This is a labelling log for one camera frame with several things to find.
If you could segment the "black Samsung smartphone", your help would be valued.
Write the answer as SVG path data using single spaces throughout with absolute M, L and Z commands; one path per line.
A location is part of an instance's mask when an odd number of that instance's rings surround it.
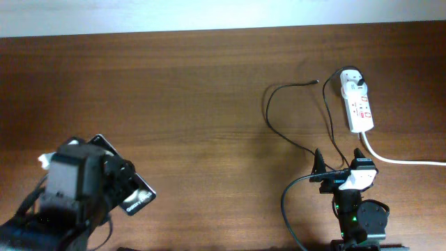
M 105 139 L 101 134 L 95 135 L 89 140 L 89 144 L 99 146 L 106 151 L 107 155 L 117 155 L 123 158 L 118 151 L 112 146 L 112 144 Z M 147 184 L 147 182 L 136 172 L 134 167 L 134 181 L 137 184 L 137 189 L 121 204 L 119 207 L 128 215 L 133 216 L 137 214 L 143 207 L 147 206 L 156 198 L 156 191 Z

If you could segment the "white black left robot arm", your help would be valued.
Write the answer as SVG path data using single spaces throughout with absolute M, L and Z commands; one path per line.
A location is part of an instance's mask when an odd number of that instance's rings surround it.
M 86 250 L 94 230 L 136 189 L 135 168 L 104 146 L 71 137 L 48 163 L 47 183 L 1 226 L 2 250 Z

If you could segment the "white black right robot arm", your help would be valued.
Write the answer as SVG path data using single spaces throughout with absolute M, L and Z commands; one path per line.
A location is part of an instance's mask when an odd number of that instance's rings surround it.
M 319 183 L 321 194 L 331 194 L 332 210 L 339 222 L 340 240 L 330 242 L 331 250 L 409 250 L 402 244 L 387 244 L 385 228 L 390 207 L 381 201 L 364 199 L 362 193 L 374 184 L 378 169 L 373 160 L 354 150 L 348 168 L 328 171 L 321 152 L 315 151 L 312 183 Z

